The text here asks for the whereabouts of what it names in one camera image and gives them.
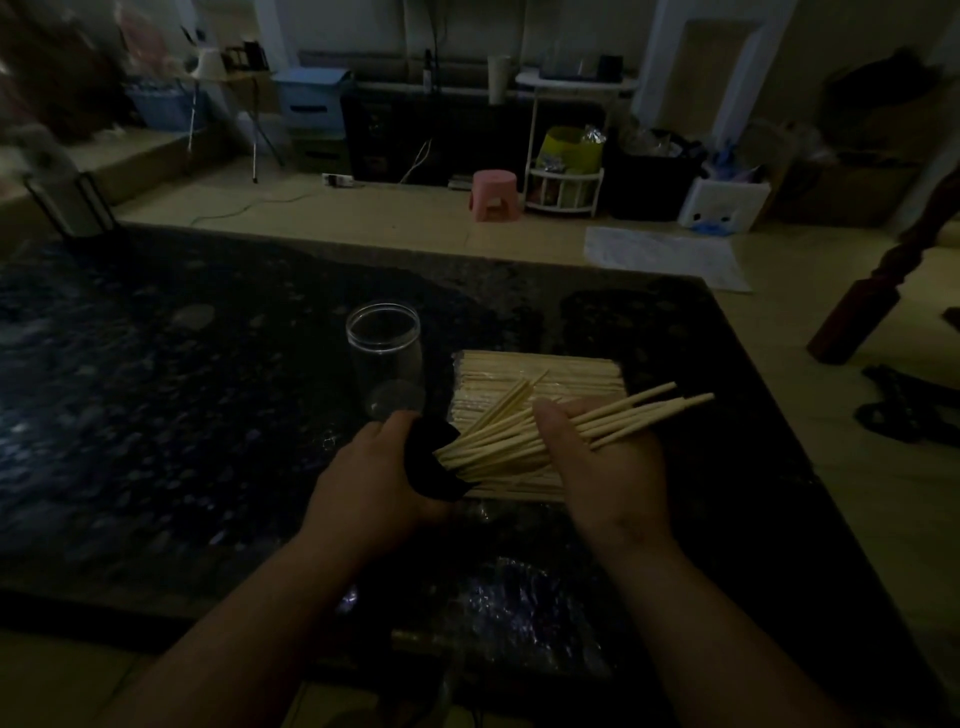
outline red wooden object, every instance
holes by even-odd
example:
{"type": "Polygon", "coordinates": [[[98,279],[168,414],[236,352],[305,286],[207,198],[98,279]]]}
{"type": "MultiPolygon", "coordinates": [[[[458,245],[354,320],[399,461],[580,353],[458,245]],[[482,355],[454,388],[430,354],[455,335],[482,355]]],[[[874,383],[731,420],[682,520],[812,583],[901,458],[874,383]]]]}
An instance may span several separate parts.
{"type": "Polygon", "coordinates": [[[897,246],[884,254],[870,277],[856,281],[833,308],[806,345],[813,358],[824,364],[843,364],[853,356],[897,305],[897,286],[917,270],[924,251],[936,245],[937,234],[958,212],[960,165],[940,180],[926,201],[924,214],[900,234],[897,246]]]}

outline transparent container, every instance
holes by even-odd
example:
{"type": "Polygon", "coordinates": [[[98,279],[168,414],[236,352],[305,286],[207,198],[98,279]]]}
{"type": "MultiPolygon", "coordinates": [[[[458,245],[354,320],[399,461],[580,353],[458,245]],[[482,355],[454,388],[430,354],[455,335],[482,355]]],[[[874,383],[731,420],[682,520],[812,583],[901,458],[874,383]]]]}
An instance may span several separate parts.
{"type": "Polygon", "coordinates": [[[420,316],[393,301],[367,303],[347,316],[350,356],[363,406],[375,420],[398,409],[423,411],[420,316]]]}

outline pink stool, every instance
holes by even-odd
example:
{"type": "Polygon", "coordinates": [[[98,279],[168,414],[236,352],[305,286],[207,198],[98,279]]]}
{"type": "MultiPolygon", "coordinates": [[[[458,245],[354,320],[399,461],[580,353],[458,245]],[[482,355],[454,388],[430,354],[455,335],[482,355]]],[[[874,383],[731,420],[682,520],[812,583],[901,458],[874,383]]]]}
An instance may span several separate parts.
{"type": "Polygon", "coordinates": [[[520,205],[516,200],[516,175],[505,169],[481,169],[473,175],[473,191],[470,192],[473,219],[478,223],[486,220],[487,205],[496,199],[500,200],[499,210],[507,220],[520,218],[520,205]]]}

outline dark granite countertop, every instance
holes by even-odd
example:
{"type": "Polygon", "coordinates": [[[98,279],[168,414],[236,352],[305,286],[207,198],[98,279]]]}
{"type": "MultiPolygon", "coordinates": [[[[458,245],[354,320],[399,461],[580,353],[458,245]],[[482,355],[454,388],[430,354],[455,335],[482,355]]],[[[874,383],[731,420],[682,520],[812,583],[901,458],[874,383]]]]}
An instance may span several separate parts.
{"type": "MultiPolygon", "coordinates": [[[[589,268],[161,228],[22,252],[0,274],[0,614],[42,602],[49,619],[195,619],[222,598],[295,532],[317,473],[364,422],[344,320],[374,299],[420,313],[435,414],[462,349],[608,357],[630,391],[675,379],[716,393],[661,429],[684,549],[841,699],[939,710],[706,287],[589,268]]],[[[462,503],[339,611],[343,634],[385,631],[400,649],[649,677],[559,506],[462,503]]]]}

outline hand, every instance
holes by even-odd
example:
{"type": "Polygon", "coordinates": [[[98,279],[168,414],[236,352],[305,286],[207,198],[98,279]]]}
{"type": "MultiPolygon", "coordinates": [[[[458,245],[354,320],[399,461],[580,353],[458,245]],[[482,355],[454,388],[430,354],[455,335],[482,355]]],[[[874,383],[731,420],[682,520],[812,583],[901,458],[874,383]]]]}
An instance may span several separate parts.
{"type": "Polygon", "coordinates": [[[423,497],[403,470],[403,446],[416,412],[367,423],[317,478],[298,539],[337,547],[359,569],[393,550],[450,505],[423,497]]]}
{"type": "Polygon", "coordinates": [[[569,418],[607,403],[534,402],[540,437],[564,482],[574,525],[601,562],[636,546],[673,546],[660,442],[649,430],[590,450],[569,418]]]}

